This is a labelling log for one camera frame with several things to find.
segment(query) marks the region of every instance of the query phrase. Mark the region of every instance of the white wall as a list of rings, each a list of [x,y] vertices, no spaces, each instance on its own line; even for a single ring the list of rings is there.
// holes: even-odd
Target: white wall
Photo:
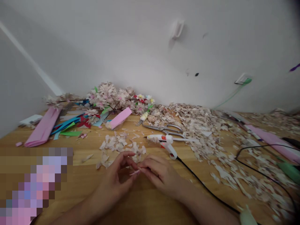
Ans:
[[[158,103],[213,108],[248,72],[253,82],[223,108],[300,105],[300,69],[287,73],[300,63],[299,8],[292,0],[2,1],[10,7],[0,7],[0,21],[67,92],[84,95],[112,81]],[[172,43],[177,18],[186,26]]]
[[[42,97],[54,93],[2,29],[0,29],[0,75],[1,138],[14,130],[19,121],[45,110]]]

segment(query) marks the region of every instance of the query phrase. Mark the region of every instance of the finger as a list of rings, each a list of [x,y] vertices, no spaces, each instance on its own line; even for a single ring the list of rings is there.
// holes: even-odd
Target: finger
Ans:
[[[130,152],[130,151],[125,151],[125,152],[121,152],[115,159],[115,161],[110,165],[110,167],[112,168],[112,170],[114,172],[117,172],[120,168],[121,162],[123,161],[123,159],[125,157],[128,156],[134,156],[135,153],[134,152]]]
[[[132,160],[132,158],[124,158],[120,164],[120,169],[123,169],[127,166],[131,166],[134,170],[138,170],[138,165]]]
[[[163,183],[162,181],[153,173],[151,170],[146,168],[140,168],[140,171],[146,175],[146,177],[153,183],[157,188],[161,188]]]
[[[133,182],[136,180],[138,177],[138,173],[132,175],[127,181],[125,181],[123,184],[120,185],[120,192],[122,194],[125,194],[129,191],[129,189],[132,187]]]
[[[165,165],[161,164],[160,162],[156,162],[153,159],[145,159],[139,164],[140,168],[147,168],[149,167],[152,171],[157,173],[158,175],[162,175],[165,171]]]
[[[165,158],[162,158],[162,157],[159,157],[159,156],[156,156],[156,155],[152,155],[152,154],[147,155],[146,158],[153,159],[156,162],[162,163],[164,165],[167,165],[169,163],[168,160],[166,160]]]

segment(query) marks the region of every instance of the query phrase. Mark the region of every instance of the blue paper strip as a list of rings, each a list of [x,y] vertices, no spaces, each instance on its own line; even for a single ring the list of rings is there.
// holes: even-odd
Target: blue paper strip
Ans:
[[[79,117],[79,116],[75,116],[74,118],[69,119],[69,120],[67,120],[67,121],[65,121],[65,122],[63,122],[63,123],[61,123],[61,124],[55,126],[54,128],[56,128],[56,127],[58,127],[58,126],[60,126],[60,128],[58,128],[57,130],[53,131],[50,135],[55,134],[55,133],[57,133],[57,132],[59,132],[59,131],[62,131],[62,130],[64,130],[64,129],[66,129],[66,128],[67,128],[71,123],[73,123],[73,122],[74,122],[74,123],[80,122],[80,117]]]
[[[106,119],[106,117],[108,116],[109,112],[103,114],[100,116],[100,120],[96,123],[93,124],[93,126],[101,126],[101,124],[103,123],[103,121]]]
[[[59,132],[57,132],[57,133],[54,135],[54,139],[53,139],[53,140],[57,140],[57,139],[58,139],[58,137],[59,137],[59,134],[60,134],[60,131],[59,131]]]

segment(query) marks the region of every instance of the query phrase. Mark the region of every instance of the white plastic hook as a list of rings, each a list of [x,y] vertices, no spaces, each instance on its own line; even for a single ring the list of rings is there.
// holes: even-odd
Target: white plastic hook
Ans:
[[[181,35],[182,29],[184,27],[184,20],[177,20],[174,25],[174,31],[172,34],[172,39],[176,40]]]

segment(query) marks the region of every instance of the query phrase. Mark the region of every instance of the white glue gun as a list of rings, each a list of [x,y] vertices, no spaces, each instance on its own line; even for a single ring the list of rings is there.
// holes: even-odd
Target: white glue gun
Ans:
[[[152,135],[148,135],[145,138],[147,138],[150,141],[158,140],[160,145],[163,148],[167,149],[167,151],[170,153],[170,158],[173,160],[177,159],[177,153],[173,148],[173,146],[171,145],[173,143],[173,137],[171,135],[163,136],[161,134],[152,134]]]

